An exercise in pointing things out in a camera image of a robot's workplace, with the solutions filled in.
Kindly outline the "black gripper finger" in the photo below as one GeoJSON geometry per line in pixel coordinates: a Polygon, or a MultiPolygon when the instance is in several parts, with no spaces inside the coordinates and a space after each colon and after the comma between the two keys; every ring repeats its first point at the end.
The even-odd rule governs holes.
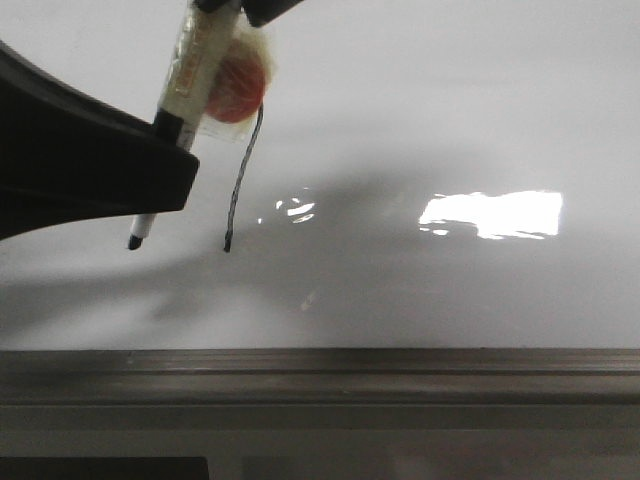
{"type": "Polygon", "coordinates": [[[1,46],[1,236],[183,209],[199,167],[182,120],[149,124],[1,46]]]}
{"type": "Polygon", "coordinates": [[[229,4],[235,9],[243,10],[252,27],[264,27],[301,2],[302,0],[195,0],[193,4],[205,13],[212,13],[229,4]]]}

